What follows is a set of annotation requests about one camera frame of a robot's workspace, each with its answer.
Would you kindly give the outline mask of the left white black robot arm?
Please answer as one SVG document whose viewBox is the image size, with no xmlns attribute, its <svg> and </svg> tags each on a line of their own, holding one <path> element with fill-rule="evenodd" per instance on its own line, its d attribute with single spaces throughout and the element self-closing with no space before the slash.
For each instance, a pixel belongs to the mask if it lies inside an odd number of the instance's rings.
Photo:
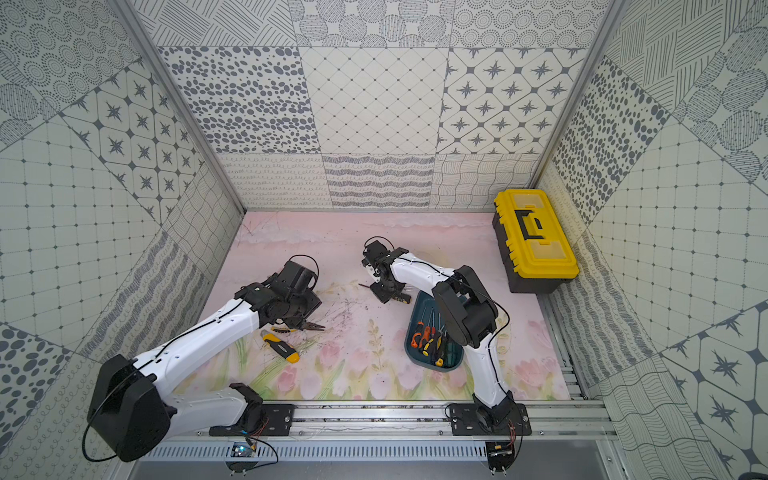
<svg viewBox="0 0 768 480">
<path fill-rule="evenodd" d="M 178 396 L 176 388 L 199 367 L 254 333 L 277 342 L 269 326 L 307 328 L 321 301 L 314 289 L 317 267 L 290 257 L 262 282 L 237 290 L 211 316 L 167 342 L 133 358 L 117 354 L 100 368 L 87 431 L 97 433 L 115 458 L 131 462 L 162 441 L 193 431 L 242 435 L 248 440 L 271 425 L 263 398 L 250 386 L 233 382 L 225 389 Z"/>
</svg>

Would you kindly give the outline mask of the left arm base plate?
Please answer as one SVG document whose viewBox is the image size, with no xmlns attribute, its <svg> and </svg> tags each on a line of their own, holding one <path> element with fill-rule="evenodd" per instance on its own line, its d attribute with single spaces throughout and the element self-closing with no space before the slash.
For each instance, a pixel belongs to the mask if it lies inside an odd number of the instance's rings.
<svg viewBox="0 0 768 480">
<path fill-rule="evenodd" d="M 233 425 L 210 427 L 211 437 L 268 436 L 287 437 L 290 434 L 296 406 L 290 403 L 248 406 Z"/>
</svg>

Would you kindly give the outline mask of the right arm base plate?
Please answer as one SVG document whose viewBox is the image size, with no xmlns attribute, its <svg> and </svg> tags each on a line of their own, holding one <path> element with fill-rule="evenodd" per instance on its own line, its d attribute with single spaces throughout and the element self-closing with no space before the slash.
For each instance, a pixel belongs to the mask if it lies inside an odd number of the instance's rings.
<svg viewBox="0 0 768 480">
<path fill-rule="evenodd" d="M 523 404 L 505 400 L 493 408 L 449 403 L 444 413 L 454 436 L 530 436 L 530 416 Z"/>
</svg>

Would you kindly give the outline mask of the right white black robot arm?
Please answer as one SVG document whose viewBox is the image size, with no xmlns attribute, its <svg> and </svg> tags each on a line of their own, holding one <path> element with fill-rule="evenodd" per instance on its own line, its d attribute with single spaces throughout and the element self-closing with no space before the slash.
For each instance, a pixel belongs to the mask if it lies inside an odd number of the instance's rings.
<svg viewBox="0 0 768 480">
<path fill-rule="evenodd" d="M 448 336 L 463 347 L 479 422 L 487 429 L 500 426 L 515 402 L 497 353 L 499 305 L 476 272 L 467 265 L 440 267 L 378 240 L 365 244 L 362 255 L 362 265 L 374 279 L 369 289 L 380 302 L 399 296 L 407 285 L 432 296 Z"/>
</svg>

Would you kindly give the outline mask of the black yellow small screwdriver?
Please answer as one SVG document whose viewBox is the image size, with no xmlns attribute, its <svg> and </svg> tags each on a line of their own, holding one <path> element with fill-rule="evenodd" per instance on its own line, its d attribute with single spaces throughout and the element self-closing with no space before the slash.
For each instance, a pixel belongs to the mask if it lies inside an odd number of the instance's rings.
<svg viewBox="0 0 768 480">
<path fill-rule="evenodd" d="M 431 336 L 428 340 L 428 343 L 425 345 L 423 349 L 423 354 L 427 358 L 433 358 L 435 355 L 435 350 L 438 344 L 439 339 L 439 329 L 437 327 L 433 327 L 431 330 Z"/>
</svg>

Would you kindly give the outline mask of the orange black screwdriver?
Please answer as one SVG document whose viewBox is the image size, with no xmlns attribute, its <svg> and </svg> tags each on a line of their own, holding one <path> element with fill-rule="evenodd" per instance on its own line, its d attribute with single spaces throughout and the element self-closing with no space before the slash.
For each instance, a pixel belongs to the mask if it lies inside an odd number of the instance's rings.
<svg viewBox="0 0 768 480">
<path fill-rule="evenodd" d="M 423 349 L 425 345 L 428 343 L 428 340 L 431 336 L 431 330 L 432 330 L 432 323 L 433 323 L 433 315 L 430 314 L 429 318 L 426 321 L 426 324 L 423 326 L 421 331 L 421 336 L 419 338 L 419 343 L 417 344 L 419 349 Z"/>
<path fill-rule="evenodd" d="M 423 329 L 424 329 L 423 314 L 416 312 L 412 318 L 412 325 L 411 325 L 411 339 L 410 339 L 411 348 L 418 349 L 420 347 L 421 338 L 423 336 Z"/>
</svg>

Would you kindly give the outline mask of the green black screwdriver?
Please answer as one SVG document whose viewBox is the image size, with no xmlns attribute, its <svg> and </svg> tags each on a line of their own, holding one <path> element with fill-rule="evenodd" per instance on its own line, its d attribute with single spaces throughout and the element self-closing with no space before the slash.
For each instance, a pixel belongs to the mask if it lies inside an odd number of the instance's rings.
<svg viewBox="0 0 768 480">
<path fill-rule="evenodd" d="M 461 353 L 462 349 L 460 345 L 453 341 L 448 342 L 443 356 L 443 367 L 446 369 L 455 368 L 460 363 L 459 357 Z"/>
</svg>

